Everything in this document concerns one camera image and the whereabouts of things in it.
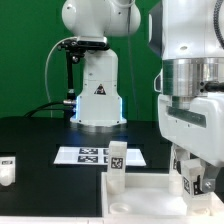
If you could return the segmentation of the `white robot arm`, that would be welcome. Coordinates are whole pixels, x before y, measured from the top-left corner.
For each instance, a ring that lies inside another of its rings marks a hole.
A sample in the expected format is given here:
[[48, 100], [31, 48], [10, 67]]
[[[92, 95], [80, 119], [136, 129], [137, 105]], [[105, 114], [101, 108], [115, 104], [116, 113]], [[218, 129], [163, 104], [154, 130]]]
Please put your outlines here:
[[[137, 31], [135, 0], [66, 0], [62, 20], [73, 61], [85, 62], [72, 122], [124, 123], [107, 39]], [[224, 0], [160, 0], [149, 13], [149, 46], [162, 59], [154, 82], [161, 134], [199, 159], [181, 164], [185, 185], [211, 192], [224, 167]]]

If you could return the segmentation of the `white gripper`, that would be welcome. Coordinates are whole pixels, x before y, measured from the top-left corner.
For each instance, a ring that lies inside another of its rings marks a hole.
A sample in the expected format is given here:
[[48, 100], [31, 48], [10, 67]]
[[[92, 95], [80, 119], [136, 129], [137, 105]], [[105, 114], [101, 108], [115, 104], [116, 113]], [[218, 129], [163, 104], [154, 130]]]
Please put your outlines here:
[[194, 154], [203, 159], [201, 191], [214, 192], [220, 167], [224, 167], [224, 94], [196, 97], [188, 110], [172, 107], [171, 98], [160, 94], [158, 118], [161, 135], [178, 145], [174, 148], [177, 172], [182, 173], [182, 163]]

